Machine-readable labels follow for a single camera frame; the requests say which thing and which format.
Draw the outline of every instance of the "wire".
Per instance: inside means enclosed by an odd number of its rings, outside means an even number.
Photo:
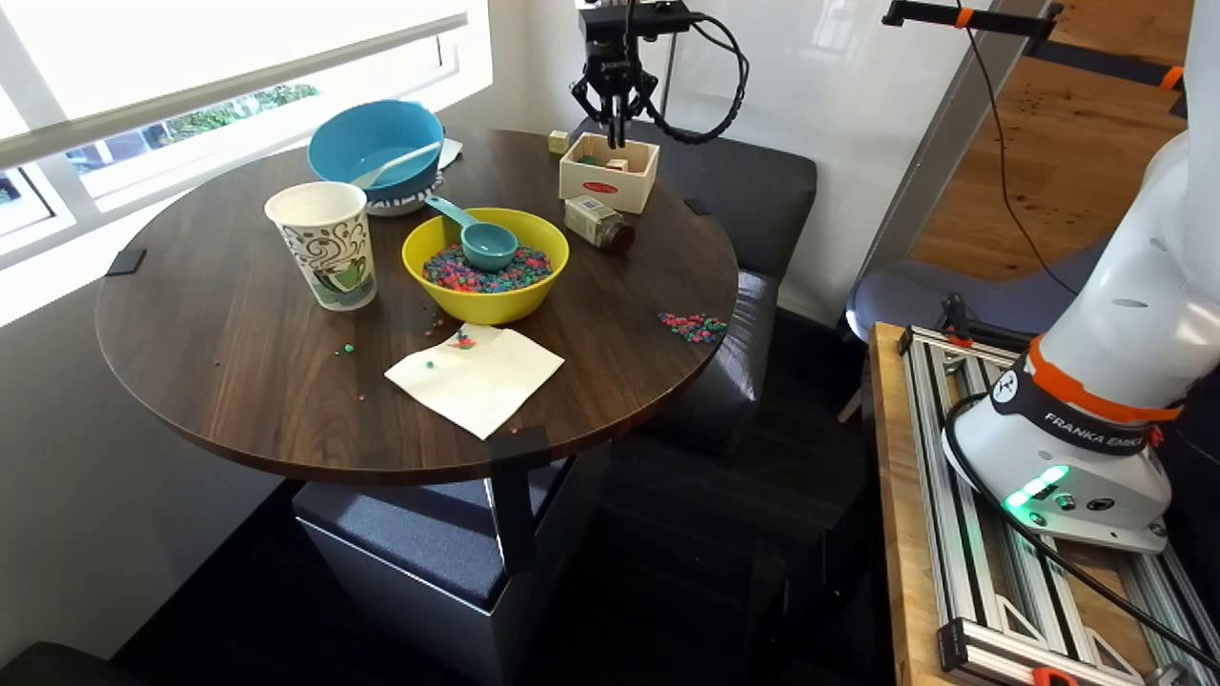
[[[1178,636],[1173,629],[1157,626],[1151,615],[1145,615],[1140,606],[1131,606],[1128,598],[1112,594],[1105,584],[1096,584],[1093,574],[1085,574],[1081,569],[1073,569],[1070,559],[1063,559],[1051,545],[1040,541],[1040,532],[1033,532],[1021,517],[1012,517],[996,490],[979,481],[979,474],[967,466],[962,443],[955,443],[955,420],[962,411],[967,411],[976,399],[982,399],[988,391],[976,395],[962,395],[948,416],[946,416],[946,443],[954,451],[954,466],[963,474],[963,481],[982,494],[982,502],[1010,524],[1016,528],[1044,559],[1051,559],[1057,569],[1063,569],[1066,574],[1073,574],[1081,587],[1090,587],[1093,594],[1103,594],[1105,602],[1112,602],[1118,608],[1126,608],[1131,621],[1146,626],[1151,631],[1157,631],[1166,645],[1173,645],[1178,651],[1192,657],[1197,664],[1206,664],[1213,674],[1220,674],[1220,664],[1213,657],[1206,657],[1197,645],[1188,645],[1187,636]]]
[[[664,58],[664,87],[659,87],[659,114],[671,114],[671,87],[674,87],[674,71],[677,71],[677,33],[671,33],[671,48]]]
[[[973,61],[976,61],[976,70],[979,70],[979,77],[982,77],[988,110],[992,110],[992,122],[996,122],[998,198],[1004,198],[1004,209],[1006,209],[1006,216],[1016,223],[1021,241],[1028,244],[1028,251],[1033,251],[1033,259],[1038,259],[1038,268],[1040,268],[1063,293],[1073,297],[1073,288],[1070,288],[1070,286],[1048,268],[1048,259],[1040,255],[1038,241],[1028,235],[1028,228],[1025,228],[1025,221],[1021,221],[1021,213],[1016,213],[1016,206],[1012,206],[1012,198],[1010,198],[1010,179],[1006,179],[1006,134],[1004,134],[1004,119],[998,119],[996,80],[992,80],[992,70],[988,70],[988,61],[982,61],[982,53],[979,53],[976,29],[963,29],[963,33],[967,33],[967,53],[973,53]]]
[[[636,53],[636,0],[626,0],[626,24],[622,25],[626,25],[622,29],[622,48],[626,48],[629,66],[636,66],[640,61],[640,53]]]
[[[667,137],[687,142],[687,146],[706,146],[706,142],[719,137],[732,126],[732,119],[741,114],[741,104],[743,104],[748,80],[749,80],[749,58],[734,44],[734,33],[715,16],[693,11],[693,29],[706,40],[711,40],[715,48],[734,58],[734,91],[732,91],[723,119],[706,134],[688,134],[688,131],[671,126],[667,114],[650,108],[650,98],[646,98],[646,114],[650,114],[654,131],[664,131]]]

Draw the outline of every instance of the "cup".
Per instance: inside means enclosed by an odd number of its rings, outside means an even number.
[[[352,181],[298,181],[270,193],[264,213],[275,221],[320,310],[355,311],[377,297],[366,189]]]

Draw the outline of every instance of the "black ottoman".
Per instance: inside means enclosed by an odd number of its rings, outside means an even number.
[[[428,488],[307,482],[298,521],[368,621],[439,664],[509,683],[605,481],[608,451],[528,474],[532,559],[504,570],[483,481]]]

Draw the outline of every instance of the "floor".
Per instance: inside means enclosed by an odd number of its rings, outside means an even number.
[[[768,507],[748,521],[754,550],[809,541],[805,590],[785,608],[749,606],[741,584],[749,552],[681,517],[688,500],[654,500],[646,474],[613,460],[517,683],[890,683],[871,432],[836,423],[860,367],[851,334],[782,316],[762,423],[723,467],[723,494]],[[113,664],[152,686],[463,683],[362,621],[291,521],[293,488],[279,488]]]

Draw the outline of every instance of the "blue bowl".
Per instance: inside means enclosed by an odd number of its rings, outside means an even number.
[[[428,108],[377,98],[338,110],[317,126],[306,160],[312,174],[352,181],[355,174],[373,171],[400,153],[439,146],[443,137],[446,131]],[[395,200],[429,189],[439,160],[443,148],[387,166],[373,186],[366,186],[368,200]]]

